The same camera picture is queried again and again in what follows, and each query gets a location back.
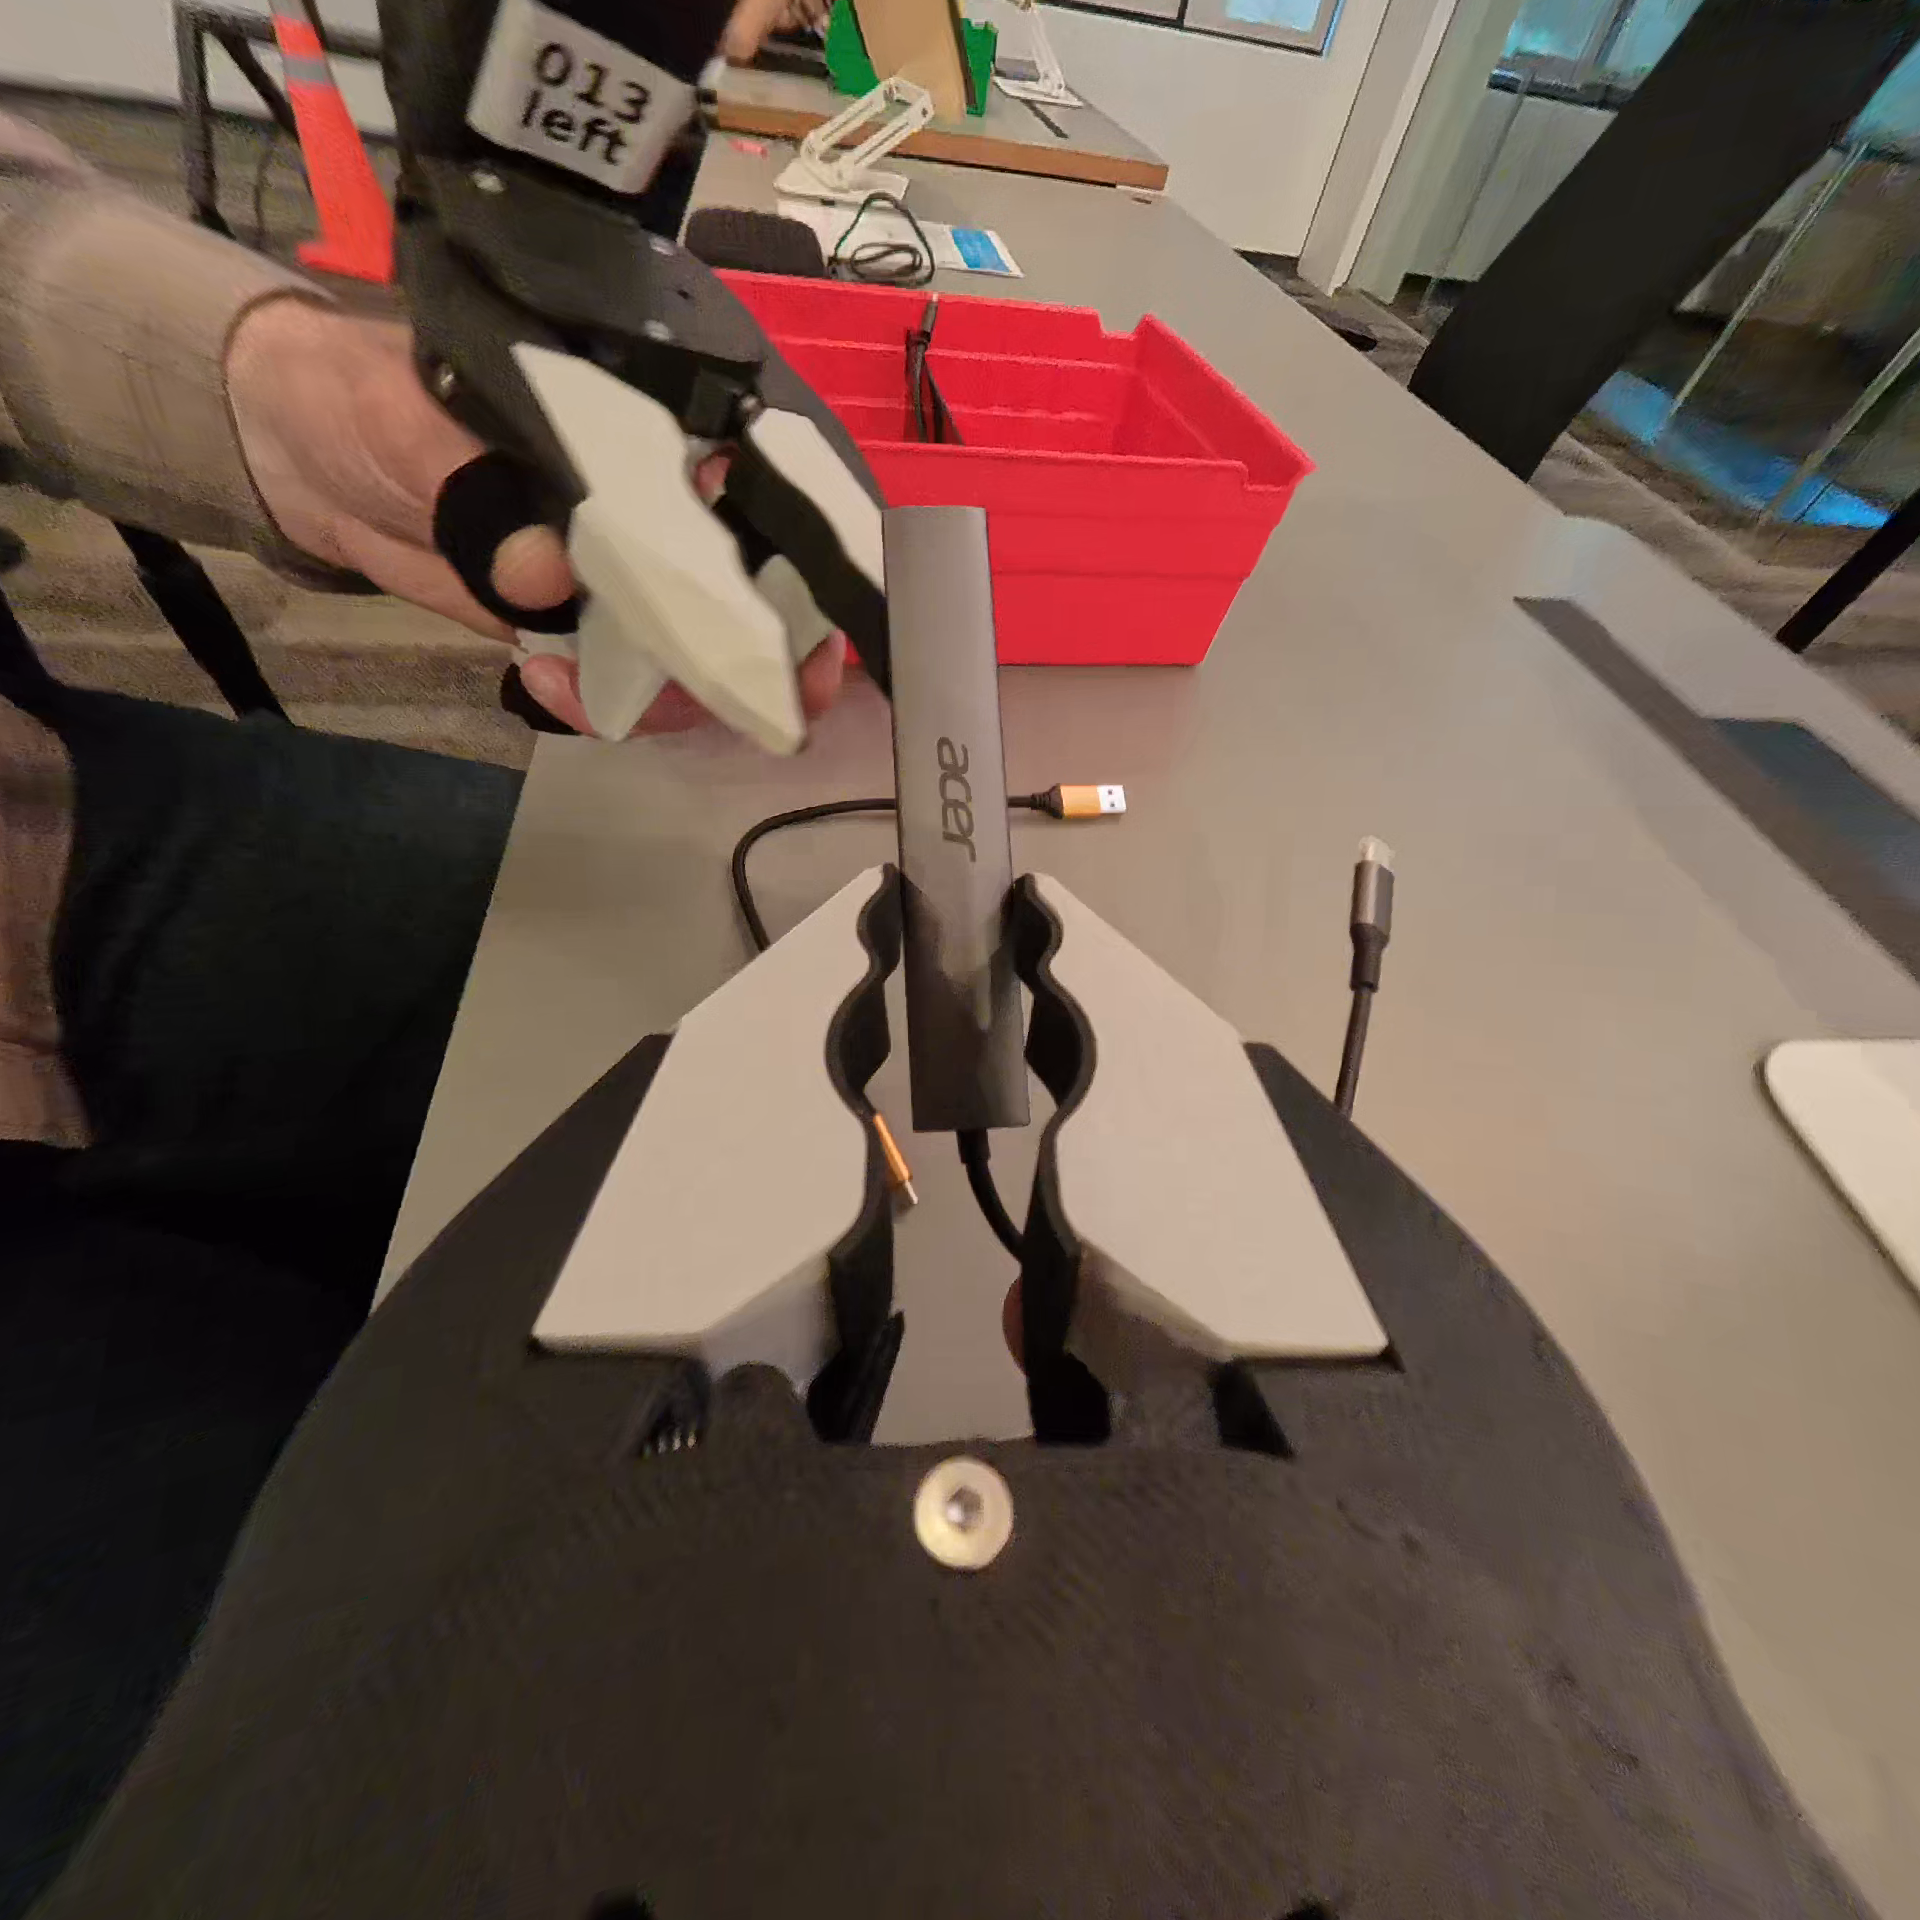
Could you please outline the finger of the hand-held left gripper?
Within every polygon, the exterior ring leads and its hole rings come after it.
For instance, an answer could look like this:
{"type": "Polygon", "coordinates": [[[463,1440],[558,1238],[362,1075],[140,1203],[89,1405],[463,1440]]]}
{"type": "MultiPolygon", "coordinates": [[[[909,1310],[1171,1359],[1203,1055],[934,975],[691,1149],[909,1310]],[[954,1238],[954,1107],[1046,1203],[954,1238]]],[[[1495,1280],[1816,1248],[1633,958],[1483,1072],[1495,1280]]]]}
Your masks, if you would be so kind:
{"type": "Polygon", "coordinates": [[[582,484],[565,547],[586,729],[624,740],[678,682],[738,737],[794,754],[809,729],[786,622],[702,503],[678,419],[586,358],[541,345],[511,358],[582,484]]]}
{"type": "Polygon", "coordinates": [[[855,649],[886,649],[882,509],[818,419],[761,407],[731,442],[727,500],[855,649]]]}

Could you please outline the person's left hand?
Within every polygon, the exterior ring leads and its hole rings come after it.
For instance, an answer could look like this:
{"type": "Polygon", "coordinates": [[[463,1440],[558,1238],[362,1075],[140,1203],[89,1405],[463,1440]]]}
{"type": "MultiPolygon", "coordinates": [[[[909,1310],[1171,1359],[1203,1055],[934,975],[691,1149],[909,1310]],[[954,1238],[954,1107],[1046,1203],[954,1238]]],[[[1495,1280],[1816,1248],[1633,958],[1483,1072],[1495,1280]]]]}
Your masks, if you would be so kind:
{"type": "MultiPolygon", "coordinates": [[[[225,391],[254,484],[299,555],[488,641],[516,641],[524,618],[495,618],[437,553],[435,509],[447,481],[480,459],[480,442],[428,398],[396,323],[296,294],[266,300],[228,337],[225,391]]],[[[506,611],[558,611],[574,588],[565,539],[546,520],[495,544],[492,590],[506,611]]],[[[842,635],[802,656],[809,721],[836,705],[842,661],[842,635]]],[[[586,731],[569,656],[522,654],[516,675],[532,701],[586,731]]]]}

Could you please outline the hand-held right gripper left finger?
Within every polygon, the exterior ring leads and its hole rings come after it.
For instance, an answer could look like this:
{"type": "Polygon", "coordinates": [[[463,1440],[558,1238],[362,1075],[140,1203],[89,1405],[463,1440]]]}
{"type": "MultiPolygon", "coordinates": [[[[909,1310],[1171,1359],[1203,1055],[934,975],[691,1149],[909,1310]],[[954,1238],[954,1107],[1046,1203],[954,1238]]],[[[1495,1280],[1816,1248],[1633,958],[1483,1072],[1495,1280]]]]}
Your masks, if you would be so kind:
{"type": "Polygon", "coordinates": [[[872,1105],[898,966],[878,867],[677,1023],[541,1307],[544,1350],[761,1362],[818,1428],[878,1424],[905,1334],[872,1105]]]}

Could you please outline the red plastic bin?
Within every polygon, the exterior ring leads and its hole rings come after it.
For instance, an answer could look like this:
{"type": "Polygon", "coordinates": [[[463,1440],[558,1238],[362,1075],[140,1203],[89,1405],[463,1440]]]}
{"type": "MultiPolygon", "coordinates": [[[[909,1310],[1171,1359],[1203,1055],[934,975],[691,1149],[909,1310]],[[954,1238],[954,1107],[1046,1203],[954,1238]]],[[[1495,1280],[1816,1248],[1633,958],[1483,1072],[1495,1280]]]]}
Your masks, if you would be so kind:
{"type": "Polygon", "coordinates": [[[991,515],[997,661],[1195,666],[1312,455],[1162,317],[718,275],[886,509],[991,515]]]}

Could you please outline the hub cable grey plug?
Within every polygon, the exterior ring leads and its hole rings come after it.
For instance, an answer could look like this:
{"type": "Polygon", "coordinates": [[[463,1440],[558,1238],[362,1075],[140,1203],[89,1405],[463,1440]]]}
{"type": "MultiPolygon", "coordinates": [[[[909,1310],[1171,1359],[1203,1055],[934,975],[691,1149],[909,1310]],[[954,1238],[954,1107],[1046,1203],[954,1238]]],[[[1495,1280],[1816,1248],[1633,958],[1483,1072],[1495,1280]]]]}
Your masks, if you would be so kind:
{"type": "MultiPolygon", "coordinates": [[[[1352,933],[1352,981],[1346,981],[1352,982],[1352,1015],[1346,1015],[1341,1061],[1338,1061],[1338,1083],[1333,1083],[1338,1116],[1357,1113],[1374,1000],[1377,1000],[1384,966],[1385,966],[1385,948],[1392,948],[1392,921],[1394,921],[1394,852],[1370,835],[1357,852],[1352,919],[1346,919],[1346,933],[1352,933]]],[[[1022,1238],[1022,1222],[1011,1219],[1011,1207],[1002,1203],[1002,1195],[994,1187],[991,1132],[964,1130],[958,1156],[964,1156],[975,1207],[985,1213],[997,1246],[1022,1260],[1024,1238],[1022,1238]]]]}

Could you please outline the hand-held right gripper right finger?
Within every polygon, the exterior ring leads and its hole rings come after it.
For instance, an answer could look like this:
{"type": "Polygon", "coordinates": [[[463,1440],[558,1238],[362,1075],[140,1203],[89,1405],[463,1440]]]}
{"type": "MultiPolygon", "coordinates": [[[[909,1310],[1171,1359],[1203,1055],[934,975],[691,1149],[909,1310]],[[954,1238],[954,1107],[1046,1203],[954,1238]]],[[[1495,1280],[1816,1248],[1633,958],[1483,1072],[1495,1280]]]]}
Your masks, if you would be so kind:
{"type": "Polygon", "coordinates": [[[1060,876],[1015,881],[1011,958],[1049,1094],[1022,1238],[1032,1433],[1154,1405],[1281,1433],[1264,1367],[1392,1362],[1250,1043],[1060,876]]]}

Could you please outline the black office chair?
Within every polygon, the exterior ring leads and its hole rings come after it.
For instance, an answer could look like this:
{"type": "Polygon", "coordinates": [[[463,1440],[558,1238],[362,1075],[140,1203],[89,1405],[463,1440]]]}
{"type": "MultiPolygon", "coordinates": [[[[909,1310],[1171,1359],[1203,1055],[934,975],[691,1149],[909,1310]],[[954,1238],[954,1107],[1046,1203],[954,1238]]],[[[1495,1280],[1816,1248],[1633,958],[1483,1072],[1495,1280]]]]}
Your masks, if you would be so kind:
{"type": "Polygon", "coordinates": [[[1913,0],[1706,0],[1453,304],[1409,398],[1530,481],[1640,339],[1839,143],[1915,33],[1913,0]]]}

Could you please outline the white stand base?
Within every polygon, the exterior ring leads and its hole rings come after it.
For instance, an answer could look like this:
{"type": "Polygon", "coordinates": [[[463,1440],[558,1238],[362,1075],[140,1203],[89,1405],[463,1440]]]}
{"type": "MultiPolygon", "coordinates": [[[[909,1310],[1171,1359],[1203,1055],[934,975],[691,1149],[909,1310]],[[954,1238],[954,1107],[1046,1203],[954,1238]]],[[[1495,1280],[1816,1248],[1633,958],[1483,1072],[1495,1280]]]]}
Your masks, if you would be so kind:
{"type": "Polygon", "coordinates": [[[1920,1290],[1920,1043],[1779,1043],[1763,1085],[1857,1213],[1906,1290],[1920,1290]]]}

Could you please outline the wooden workbench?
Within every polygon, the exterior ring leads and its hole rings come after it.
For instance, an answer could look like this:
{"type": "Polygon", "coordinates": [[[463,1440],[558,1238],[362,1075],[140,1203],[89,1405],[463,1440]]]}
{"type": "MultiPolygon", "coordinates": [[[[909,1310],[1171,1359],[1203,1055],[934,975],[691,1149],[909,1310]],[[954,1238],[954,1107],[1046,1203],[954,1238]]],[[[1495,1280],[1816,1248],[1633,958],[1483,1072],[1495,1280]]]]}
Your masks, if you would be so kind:
{"type": "MultiPolygon", "coordinates": [[[[801,143],[818,124],[836,121],[852,103],[824,80],[767,75],[723,64],[717,84],[717,124],[744,137],[786,137],[801,143]]],[[[1138,137],[1121,131],[1117,121],[1096,106],[1024,106],[1002,94],[991,111],[964,121],[933,121],[905,137],[899,158],[933,158],[985,171],[1015,171],[1037,180],[1080,180],[1162,193],[1171,169],[1138,137]]]]}

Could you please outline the orange plastic object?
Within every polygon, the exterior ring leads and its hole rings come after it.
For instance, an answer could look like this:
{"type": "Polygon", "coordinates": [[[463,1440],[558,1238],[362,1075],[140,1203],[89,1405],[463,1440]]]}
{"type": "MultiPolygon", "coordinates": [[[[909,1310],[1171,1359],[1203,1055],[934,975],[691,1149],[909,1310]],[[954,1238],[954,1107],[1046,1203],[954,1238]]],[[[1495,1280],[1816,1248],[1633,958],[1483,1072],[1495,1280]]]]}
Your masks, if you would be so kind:
{"type": "Polygon", "coordinates": [[[299,263],[392,287],[392,208],[328,63],[319,4],[272,0],[271,16],[319,218],[319,232],[299,242],[299,263]]]}

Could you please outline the person's dark trouser leg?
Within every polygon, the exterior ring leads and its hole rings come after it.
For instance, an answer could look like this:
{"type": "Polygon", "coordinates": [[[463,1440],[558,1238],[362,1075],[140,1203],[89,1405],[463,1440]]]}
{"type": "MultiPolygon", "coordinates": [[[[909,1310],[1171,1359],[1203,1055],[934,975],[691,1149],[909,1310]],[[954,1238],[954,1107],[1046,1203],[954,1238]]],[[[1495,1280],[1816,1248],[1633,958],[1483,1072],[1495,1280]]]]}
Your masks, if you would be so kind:
{"type": "Polygon", "coordinates": [[[115,692],[59,731],[89,1142],[5,1142],[5,1882],[115,1787],[367,1319],[522,772],[115,692]]]}

